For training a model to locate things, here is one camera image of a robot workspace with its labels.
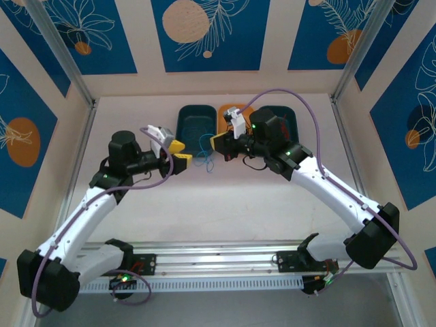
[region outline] robotic arm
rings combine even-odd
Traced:
[[[172,174],[179,174],[187,169],[192,156],[178,153],[185,146],[174,139],[170,130],[149,126],[148,133],[170,149]],[[79,259],[77,255],[100,221],[120,203],[128,187],[134,185],[133,175],[159,170],[162,177],[165,177],[170,170],[169,158],[158,142],[152,140],[151,150],[142,152],[135,134],[130,131],[113,134],[108,149],[109,156],[100,164],[99,171],[89,183],[89,189],[76,210],[35,252],[24,250],[17,260],[20,292],[30,298],[37,270],[44,257],[48,257],[39,278],[36,299],[57,311],[66,310],[74,302],[81,285],[109,270],[131,268],[133,247],[115,239],[107,241],[90,255]],[[113,187],[124,188],[101,194]],[[93,198],[97,199],[87,206]],[[56,243],[60,233],[64,234]]]
[[[310,235],[301,243],[297,253],[284,253],[278,258],[283,269],[287,267],[288,272],[316,271],[320,262],[332,258],[351,259],[364,268],[372,269],[395,244],[396,238],[367,209],[378,213],[398,233],[398,208],[391,203],[380,206],[353,190],[325,167],[322,174],[310,150],[285,139],[279,119],[271,111],[258,110],[250,115],[252,135],[245,133],[245,120],[236,108],[229,109],[225,119],[234,130],[211,138],[211,144],[214,150],[224,155],[226,161],[238,157],[238,154],[263,157],[270,170],[319,198],[344,220],[351,231],[338,237],[318,233]],[[363,204],[327,181],[326,177],[355,195]]]

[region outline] gray floor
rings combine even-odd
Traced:
[[[136,294],[137,300],[144,294]],[[402,326],[385,276],[347,275],[320,297],[299,290],[153,294],[139,307],[113,303],[109,295],[82,295],[40,327],[284,327]]]

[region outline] purple cable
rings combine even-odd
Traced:
[[[250,107],[250,105],[254,101],[259,99],[264,94],[267,94],[267,93],[270,93],[270,92],[274,92],[274,91],[281,91],[281,92],[286,92],[286,93],[292,94],[293,96],[297,97],[305,105],[305,107],[309,111],[309,114],[312,116],[313,124],[315,125],[315,132],[316,132],[316,160],[317,160],[317,164],[318,164],[318,169],[320,170],[322,176],[324,176],[324,178],[327,181],[331,182],[334,186],[336,186],[338,189],[340,189],[343,193],[347,194],[351,199],[353,199],[360,206],[362,206],[364,204],[364,202],[360,198],[355,196],[352,192],[348,191],[341,184],[336,182],[333,178],[331,178],[329,176],[326,176],[326,172],[325,172],[324,167],[322,166],[322,162],[321,162],[321,133],[320,133],[320,126],[318,125],[318,121],[317,121],[317,119],[315,117],[315,113],[314,113],[312,107],[306,102],[306,100],[304,100],[302,98],[301,95],[299,95],[298,93],[293,92],[292,90],[288,90],[288,89],[281,89],[281,88],[278,88],[278,89],[269,89],[269,90],[266,90],[266,91],[264,91],[262,93],[257,94],[248,104],[245,105],[244,108],[239,110],[239,113],[244,112],[244,110],[246,110],[248,107]],[[372,214],[375,218],[377,218],[383,224],[383,226],[386,227],[386,229],[395,237],[395,239],[400,243],[401,247],[404,249],[406,254],[409,256],[412,265],[410,266],[410,265],[404,264],[402,262],[399,262],[399,261],[391,259],[391,258],[383,258],[383,260],[388,261],[388,262],[392,262],[393,264],[397,264],[398,266],[401,266],[401,267],[409,269],[409,270],[416,270],[416,269],[418,269],[418,263],[416,262],[416,259],[415,259],[414,255],[413,255],[413,253],[410,251],[409,247],[405,244],[405,241],[398,235],[398,233],[395,232],[395,230],[378,213],[376,213],[373,209],[368,207],[366,210],[370,214]],[[351,266],[351,264],[352,264],[352,262],[350,262],[350,264],[348,264],[347,267],[344,268],[344,270],[341,272],[341,274],[343,274]]]
[[[148,283],[148,281],[145,280],[145,278],[139,274],[137,274],[136,272],[132,272],[130,270],[122,270],[122,269],[115,269],[115,270],[111,270],[109,271],[109,273],[116,273],[116,274],[126,274],[126,275],[131,275],[134,276],[136,278],[138,278],[139,280],[141,280],[145,286],[147,286],[147,288],[149,289],[149,294],[147,295],[147,297],[144,300],[138,301],[138,302],[127,302],[124,300],[119,300],[117,299],[116,301],[121,304],[121,305],[129,305],[131,307],[134,307],[136,305],[144,305],[145,303],[147,303],[150,300],[151,297],[151,286]],[[112,296],[115,298],[115,290],[117,289],[117,287],[119,285],[122,285],[122,283],[118,283],[117,285],[115,285],[115,287],[112,290]]]
[[[174,169],[174,162],[172,160],[171,157],[171,153],[168,150],[168,148],[162,144],[162,142],[160,142],[154,135],[150,134],[148,132],[148,127],[141,127],[140,131],[142,133],[144,133],[145,135],[147,135],[149,138],[151,138],[152,140],[156,141],[161,147],[162,149],[165,151],[167,158],[170,160],[170,170],[169,172],[166,174],[165,177],[163,177],[160,181],[157,181],[156,183],[150,184],[150,185],[144,185],[144,186],[117,186],[117,187],[112,187],[110,189],[107,189],[99,194],[97,194],[96,196],[94,196],[93,198],[91,198],[83,207],[81,207],[79,209],[79,211],[72,217],[72,219],[69,221],[69,223],[65,226],[65,228],[59,233],[59,235],[56,237],[56,239],[54,240],[54,243],[56,245],[59,244],[59,242],[62,240],[63,236],[68,232],[68,230],[71,228],[71,226],[73,226],[73,224],[76,222],[76,220],[80,217],[80,215],[86,210],[86,208],[88,208],[92,203],[94,203],[96,200],[100,199],[102,196],[104,196],[105,194],[109,194],[115,191],[127,191],[127,190],[140,190],[140,189],[150,189],[152,187],[156,187],[159,186],[161,184],[163,184],[164,182],[166,182],[167,179],[170,178],[172,171]],[[33,287],[32,287],[32,297],[31,297],[31,302],[32,302],[32,311],[33,314],[36,316],[36,318],[43,318],[46,317],[51,311],[52,309],[47,310],[44,313],[40,313],[38,312],[38,309],[36,307],[36,293],[37,293],[37,289],[38,289],[38,284],[40,282],[40,278],[41,278],[41,274],[42,271],[48,261],[48,258],[50,257],[50,255],[52,254],[52,252],[55,250],[54,246],[51,246],[48,251],[47,254],[44,256],[44,258],[41,261],[41,264],[36,272],[36,276],[35,276],[35,280],[33,281]]]

